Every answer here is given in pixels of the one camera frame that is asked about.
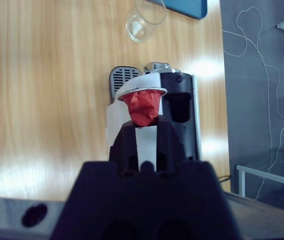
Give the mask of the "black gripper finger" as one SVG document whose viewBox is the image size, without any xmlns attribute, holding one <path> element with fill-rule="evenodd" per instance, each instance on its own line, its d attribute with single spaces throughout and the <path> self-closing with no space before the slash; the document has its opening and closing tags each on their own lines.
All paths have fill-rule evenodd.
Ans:
<svg viewBox="0 0 284 240">
<path fill-rule="evenodd" d="M 184 161 L 184 147 L 172 124 L 159 119 L 156 126 L 156 171 L 175 173 Z"/>
<path fill-rule="evenodd" d="M 109 150 L 109 162 L 116 164 L 119 176 L 133 176 L 139 172 L 136 126 L 125 122 Z"/>
</svg>

